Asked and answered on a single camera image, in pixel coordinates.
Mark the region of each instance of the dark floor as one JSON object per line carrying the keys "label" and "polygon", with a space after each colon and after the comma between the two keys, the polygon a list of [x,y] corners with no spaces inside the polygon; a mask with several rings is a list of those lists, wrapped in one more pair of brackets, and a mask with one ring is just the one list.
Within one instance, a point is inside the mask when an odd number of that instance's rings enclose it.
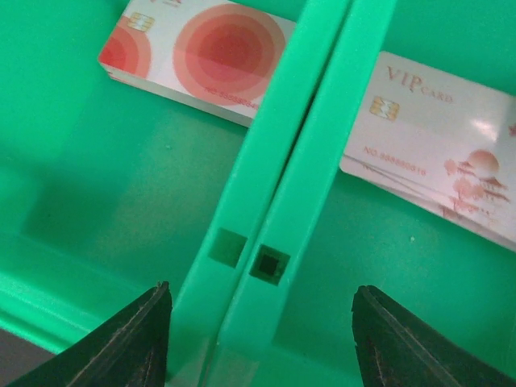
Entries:
{"label": "dark floor", "polygon": [[0,330],[0,386],[8,385],[51,357],[50,352]]}

